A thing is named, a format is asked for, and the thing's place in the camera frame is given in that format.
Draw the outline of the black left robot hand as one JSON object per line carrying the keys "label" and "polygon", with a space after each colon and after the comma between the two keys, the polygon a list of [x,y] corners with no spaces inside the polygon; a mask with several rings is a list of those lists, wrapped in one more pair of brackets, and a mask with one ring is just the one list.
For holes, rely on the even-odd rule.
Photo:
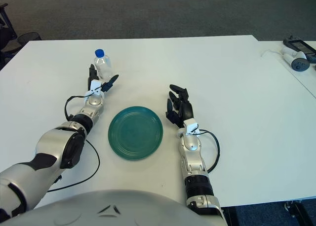
{"label": "black left robot hand", "polygon": [[115,75],[109,79],[109,81],[103,81],[97,73],[94,65],[91,64],[89,67],[89,76],[88,76],[88,90],[90,91],[97,91],[101,90],[102,92],[107,92],[109,89],[112,88],[114,82],[117,80],[119,75]]}

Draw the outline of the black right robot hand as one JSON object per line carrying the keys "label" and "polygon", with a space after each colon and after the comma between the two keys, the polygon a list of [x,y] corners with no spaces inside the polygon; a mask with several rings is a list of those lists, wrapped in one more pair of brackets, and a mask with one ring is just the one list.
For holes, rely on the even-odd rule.
{"label": "black right robot hand", "polygon": [[189,95],[186,88],[171,84],[169,98],[167,99],[166,118],[179,128],[184,127],[184,121],[194,118],[193,107],[189,102]]}

